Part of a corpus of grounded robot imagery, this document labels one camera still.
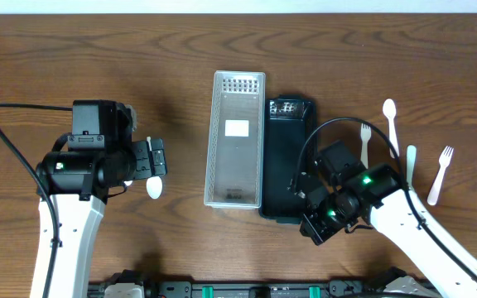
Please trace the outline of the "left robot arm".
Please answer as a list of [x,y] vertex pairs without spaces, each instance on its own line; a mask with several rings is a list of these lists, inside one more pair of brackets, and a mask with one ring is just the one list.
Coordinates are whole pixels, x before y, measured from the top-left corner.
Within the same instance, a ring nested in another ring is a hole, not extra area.
[[164,142],[134,141],[134,108],[108,100],[76,100],[72,130],[60,136],[36,167],[41,185],[40,238],[33,297],[85,297],[94,242],[115,187],[145,180],[160,197],[167,173]]

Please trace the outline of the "white plastic fork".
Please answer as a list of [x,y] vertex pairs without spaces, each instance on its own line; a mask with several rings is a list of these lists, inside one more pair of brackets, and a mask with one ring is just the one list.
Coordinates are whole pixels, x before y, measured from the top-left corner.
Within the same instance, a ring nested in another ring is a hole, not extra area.
[[371,136],[371,127],[362,123],[360,128],[360,139],[362,141],[360,160],[366,168],[369,167],[368,144]]

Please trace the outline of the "pink plastic fork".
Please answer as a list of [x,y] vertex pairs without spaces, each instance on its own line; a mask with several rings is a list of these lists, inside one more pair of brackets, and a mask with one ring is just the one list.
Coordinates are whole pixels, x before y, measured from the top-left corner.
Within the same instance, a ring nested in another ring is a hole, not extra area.
[[443,180],[445,177],[446,169],[451,163],[451,158],[453,156],[454,148],[450,146],[446,146],[441,153],[439,157],[439,170],[436,174],[436,178],[434,179],[434,182],[431,186],[431,189],[429,191],[429,194],[427,196],[427,203],[429,205],[436,205],[440,192],[441,192],[441,187],[443,184]]

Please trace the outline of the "mint green plastic fork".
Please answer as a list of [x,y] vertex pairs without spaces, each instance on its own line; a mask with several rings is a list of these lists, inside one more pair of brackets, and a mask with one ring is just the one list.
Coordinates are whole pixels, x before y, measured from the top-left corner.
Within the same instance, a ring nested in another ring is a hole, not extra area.
[[414,145],[407,146],[407,155],[406,155],[406,168],[407,168],[407,184],[408,187],[413,189],[413,174],[415,169],[417,159],[417,148]]

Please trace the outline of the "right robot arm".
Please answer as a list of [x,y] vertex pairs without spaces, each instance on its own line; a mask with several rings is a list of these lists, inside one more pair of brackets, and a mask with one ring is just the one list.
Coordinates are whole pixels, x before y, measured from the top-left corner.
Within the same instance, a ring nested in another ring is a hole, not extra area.
[[306,202],[300,232],[321,245],[339,231],[371,228],[398,246],[443,297],[477,297],[477,260],[428,212],[390,165],[366,168],[343,142],[317,155],[292,191]]

